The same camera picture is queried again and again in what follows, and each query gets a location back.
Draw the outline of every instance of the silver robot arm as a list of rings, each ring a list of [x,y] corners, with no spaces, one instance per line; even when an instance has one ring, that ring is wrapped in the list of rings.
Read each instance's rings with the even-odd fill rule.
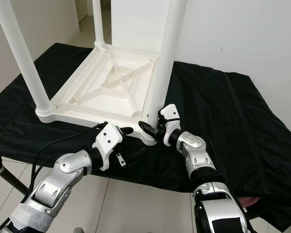
[[[185,159],[191,183],[195,187],[195,222],[199,233],[249,233],[245,216],[217,172],[206,152],[205,141],[180,127],[174,104],[160,110],[159,124],[153,129],[145,122],[139,126],[166,146],[175,147]]]
[[[109,156],[121,143],[121,129],[107,124],[96,137],[93,148],[61,156],[24,203],[10,215],[11,223],[1,233],[44,233],[68,199],[72,187],[92,171],[109,168]]]

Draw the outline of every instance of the black cloth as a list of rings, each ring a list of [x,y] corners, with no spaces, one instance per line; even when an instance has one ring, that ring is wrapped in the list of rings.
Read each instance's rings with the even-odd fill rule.
[[[35,61],[52,98],[92,49],[54,44]],[[206,141],[219,172],[238,196],[261,197],[262,218],[283,231],[291,225],[291,132],[271,112],[248,76],[175,62],[165,105],[174,103],[181,127]],[[0,93],[0,156],[32,163],[45,144],[88,131],[89,128],[53,122],[44,124],[19,75]],[[91,148],[98,130],[46,148],[42,164],[53,155]],[[162,189],[192,192],[184,159],[161,143],[145,146],[137,138],[122,143],[127,167],[110,158],[109,170],[96,175],[142,183]],[[48,164],[52,166],[55,159]]]

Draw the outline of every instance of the white wall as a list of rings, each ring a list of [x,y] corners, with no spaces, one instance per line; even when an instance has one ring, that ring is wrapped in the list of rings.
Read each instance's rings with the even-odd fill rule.
[[[11,0],[11,4],[34,60],[78,30],[73,0]],[[19,73],[0,25],[0,92]]]
[[[79,23],[87,16],[87,0],[75,0]]]
[[[113,44],[159,52],[169,1],[122,1],[112,2]],[[249,75],[291,130],[291,0],[188,0],[176,60]]]
[[[93,0],[86,0],[87,14],[93,16]]]

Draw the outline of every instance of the white bracket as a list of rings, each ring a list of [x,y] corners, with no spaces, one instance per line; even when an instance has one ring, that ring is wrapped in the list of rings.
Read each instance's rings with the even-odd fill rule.
[[[160,114],[164,116],[166,120],[179,118],[177,108],[174,104],[169,104],[166,107],[164,107],[160,111]],[[169,122],[166,122],[165,126],[166,126],[166,133],[165,133],[163,141],[164,141],[164,144],[169,147],[171,145],[169,144],[168,140],[171,133],[176,129],[179,129],[179,130],[181,129],[180,121],[179,120],[169,121]]]
[[[107,124],[97,135],[92,147],[96,147],[101,154],[103,166],[100,170],[104,171],[109,168],[109,156],[113,152],[114,147],[122,141],[123,137],[121,133],[113,124]]]

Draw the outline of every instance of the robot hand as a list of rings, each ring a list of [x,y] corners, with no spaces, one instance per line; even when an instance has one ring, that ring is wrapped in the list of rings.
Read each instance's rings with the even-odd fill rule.
[[[223,177],[206,152],[205,141],[181,130],[174,104],[159,111],[157,129],[145,122],[139,126],[155,140],[173,146],[185,159],[190,180],[195,187],[195,222],[199,233],[248,233],[243,211],[237,205]]]

